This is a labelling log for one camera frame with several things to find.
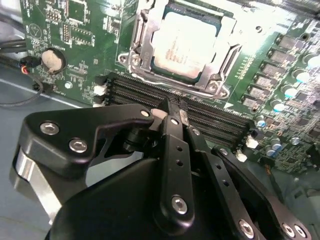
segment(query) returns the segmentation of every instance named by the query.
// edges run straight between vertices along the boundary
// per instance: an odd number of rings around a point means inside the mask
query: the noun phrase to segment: electrolytic capacitor
[[[282,148],[281,142],[279,138],[274,138],[270,141],[271,148],[275,151],[279,150]]]
[[[285,109],[285,105],[282,103],[280,99],[274,99],[270,103],[271,107],[273,107],[273,111],[282,112]]]
[[[265,147],[265,154],[268,156],[268,157],[271,157],[273,154],[275,154],[275,150],[272,149],[272,147],[270,145],[267,145]]]
[[[315,53],[309,53],[305,55],[302,61],[308,65],[308,68],[314,69],[320,67],[320,55]]]
[[[263,115],[258,115],[255,118],[254,122],[257,127],[263,128],[266,126],[265,117]]]
[[[301,68],[293,71],[292,76],[296,79],[298,83],[302,84],[307,83],[310,79],[310,74]]]
[[[284,93],[286,98],[294,98],[297,95],[298,90],[295,89],[291,84],[286,84],[281,88],[281,92]]]

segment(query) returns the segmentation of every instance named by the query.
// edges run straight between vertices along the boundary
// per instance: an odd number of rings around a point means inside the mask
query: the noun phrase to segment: silver screw
[[[298,234],[301,235],[301,237],[307,238],[307,234],[301,229],[301,227],[299,227],[298,225],[294,225],[294,228],[298,232]]]
[[[224,148],[220,148],[220,151],[223,153],[223,155],[228,155],[228,152],[227,150],[225,150]]]
[[[171,122],[174,124],[174,125],[178,125],[179,122],[177,120],[175,120],[174,118],[171,118]]]
[[[87,150],[88,146],[81,139],[73,139],[69,142],[69,148],[78,154],[82,154]]]
[[[132,55],[132,64],[138,66],[141,63],[141,58],[138,54]]]
[[[282,224],[282,227],[284,229],[284,232],[291,238],[295,237],[295,232],[293,231],[293,229],[286,223]]]
[[[244,235],[247,236],[248,239],[253,239],[255,237],[255,232],[250,226],[249,223],[247,223],[245,220],[241,219],[239,221],[239,226],[241,228],[241,231],[244,233]]]
[[[149,114],[147,111],[145,111],[145,110],[142,110],[142,111],[141,111],[141,114],[142,114],[143,116],[145,116],[145,117],[149,117],[149,116],[150,116],[150,114]]]
[[[192,129],[192,132],[193,132],[195,135],[197,135],[197,136],[200,135],[200,132],[198,131],[198,129],[193,128],[193,129]]]
[[[40,130],[47,135],[56,135],[59,132],[59,127],[52,122],[44,122],[40,125]]]
[[[181,197],[179,196],[174,196],[171,200],[171,204],[173,209],[178,213],[178,214],[186,214],[188,207],[185,202]]]
[[[67,82],[64,84],[64,87],[65,87],[66,89],[71,89],[71,88],[72,88],[72,82],[67,81]]]
[[[290,143],[291,143],[292,145],[298,145],[298,144],[300,143],[299,137],[293,136],[293,137],[290,139]]]
[[[119,57],[119,60],[120,60],[120,62],[123,63],[123,64],[126,63],[126,61],[127,61],[126,57],[124,57],[124,56],[120,56],[120,57]]]

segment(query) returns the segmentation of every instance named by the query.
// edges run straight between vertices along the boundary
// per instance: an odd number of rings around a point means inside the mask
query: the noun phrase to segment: chip
[[[254,99],[245,97],[245,98],[243,99],[242,104],[245,105],[245,106],[247,106],[247,107],[249,107],[249,108],[253,108],[253,107],[257,104],[257,101],[254,100]]]
[[[309,132],[309,135],[312,136],[312,137],[319,137],[320,136],[320,129],[314,127],[310,132]]]
[[[263,87],[270,87],[270,86],[274,86],[277,84],[277,80],[275,79],[270,79],[270,78],[266,78],[263,76],[259,76],[256,80],[255,83],[257,85],[263,86]]]
[[[297,40],[292,37],[283,36],[283,38],[278,43],[279,47],[292,50],[294,48],[296,49],[302,49],[304,47],[304,43],[300,40]]]
[[[273,65],[267,63],[263,67],[262,72],[266,75],[269,75],[272,77],[277,77],[277,76],[281,76],[282,74],[284,74],[286,72],[286,70],[282,67],[273,66]]]
[[[272,131],[266,131],[264,134],[266,137],[270,138],[274,135],[274,133]]]
[[[249,89],[249,94],[258,99],[263,99],[270,94],[270,91],[266,89],[260,89],[257,87],[251,87]]]
[[[214,56],[217,27],[190,16],[169,12],[154,33],[154,65],[191,79]]]
[[[308,123],[309,123],[308,119],[301,118],[296,124],[298,124],[299,126],[304,126],[304,125],[307,125]]]
[[[306,100],[308,97],[308,94],[304,93],[304,92],[299,92],[298,95],[295,97],[295,99],[300,100],[300,101],[304,101]]]
[[[271,117],[267,117],[266,119],[265,119],[265,124],[267,125],[267,126],[270,126],[271,124],[273,124],[275,122],[275,120],[273,119],[273,118],[271,118]]]
[[[295,57],[281,51],[274,51],[270,59],[279,64],[290,64],[295,61]]]

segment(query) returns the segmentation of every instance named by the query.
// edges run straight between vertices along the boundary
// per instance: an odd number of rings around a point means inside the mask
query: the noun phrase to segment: mounting hole
[[[171,122],[174,124],[174,125],[178,125],[179,122],[178,120],[174,119],[174,118],[171,118]]]
[[[310,34],[307,33],[307,32],[305,32],[305,33],[303,33],[303,34],[301,35],[301,39],[302,39],[303,41],[308,41],[309,38],[310,38]]]
[[[229,187],[230,184],[226,180],[222,180],[222,182],[226,187]]]
[[[261,26],[256,26],[255,27],[256,32],[259,34],[262,32],[262,27]]]
[[[182,167],[184,165],[184,163],[180,160],[176,160],[175,163],[179,166]]]

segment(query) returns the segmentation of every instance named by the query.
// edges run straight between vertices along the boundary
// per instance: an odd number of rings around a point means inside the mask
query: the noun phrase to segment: black plastic bracket
[[[311,240],[307,228],[272,195],[265,186],[228,150],[211,152],[223,161],[241,199],[250,203],[260,231],[267,239]]]
[[[22,124],[19,145],[23,152],[65,178],[85,174],[97,155],[97,141],[108,139],[125,129],[148,127],[154,121],[150,111],[139,104],[37,112]],[[54,123],[57,134],[45,134],[41,124]],[[86,150],[71,150],[72,140],[82,140]]]

